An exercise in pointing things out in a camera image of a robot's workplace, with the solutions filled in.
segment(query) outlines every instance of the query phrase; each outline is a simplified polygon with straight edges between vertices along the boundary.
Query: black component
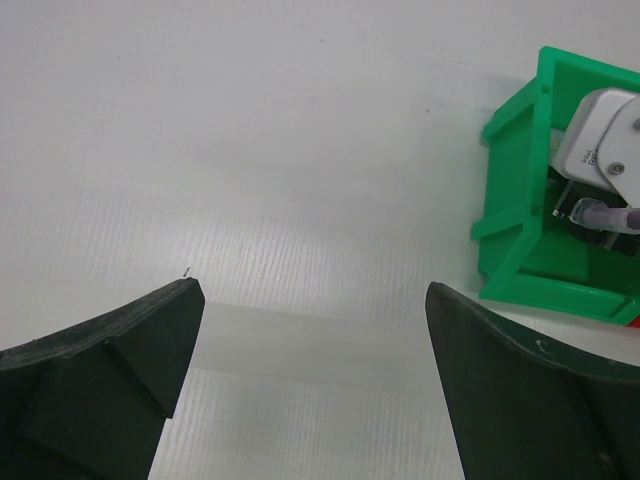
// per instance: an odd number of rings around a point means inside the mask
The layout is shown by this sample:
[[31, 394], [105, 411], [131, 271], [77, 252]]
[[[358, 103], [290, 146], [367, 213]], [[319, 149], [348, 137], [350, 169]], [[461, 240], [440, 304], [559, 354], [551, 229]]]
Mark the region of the black component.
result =
[[442, 284], [430, 285], [426, 310], [468, 480], [640, 479], [640, 368]]
[[[554, 176], [553, 178], [555, 179], [554, 185], [560, 185], [556, 177]], [[627, 206], [624, 199], [615, 193], [607, 192], [583, 183], [567, 182], [566, 180], [565, 182], [564, 191], [560, 195], [555, 210], [553, 211], [553, 215], [558, 218], [568, 219], [573, 211], [573, 207], [582, 198], [600, 200], [610, 208], [625, 208]], [[640, 235], [594, 230], [570, 221], [568, 221], [567, 228], [573, 237], [589, 245], [603, 247], [612, 252], [622, 253], [629, 257], [636, 256], [640, 251]]]
[[0, 478], [147, 478], [203, 309], [198, 281], [178, 280], [0, 352]]

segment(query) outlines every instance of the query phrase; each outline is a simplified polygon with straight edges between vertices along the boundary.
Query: white tabletop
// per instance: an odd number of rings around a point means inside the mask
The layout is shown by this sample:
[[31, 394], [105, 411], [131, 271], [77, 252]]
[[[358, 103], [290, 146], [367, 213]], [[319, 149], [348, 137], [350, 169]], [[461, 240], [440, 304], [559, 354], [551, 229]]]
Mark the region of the white tabletop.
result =
[[[461, 479], [424, 316], [475, 295], [493, 110], [640, 3], [6, 0], [0, 348], [198, 278], [152, 479]], [[640, 332], [492, 308], [640, 364]]]

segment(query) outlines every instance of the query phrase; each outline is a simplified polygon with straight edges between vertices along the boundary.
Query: green box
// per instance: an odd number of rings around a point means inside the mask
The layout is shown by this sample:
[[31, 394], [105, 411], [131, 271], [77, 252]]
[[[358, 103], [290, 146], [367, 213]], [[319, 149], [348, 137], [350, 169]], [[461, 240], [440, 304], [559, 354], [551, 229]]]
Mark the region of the green box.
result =
[[570, 236], [552, 215], [559, 193], [546, 189], [551, 129], [566, 130], [582, 98], [606, 87], [640, 92], [640, 74], [545, 47], [536, 77], [484, 127], [484, 218], [471, 233], [489, 279], [480, 298], [618, 325], [640, 315], [640, 258]]

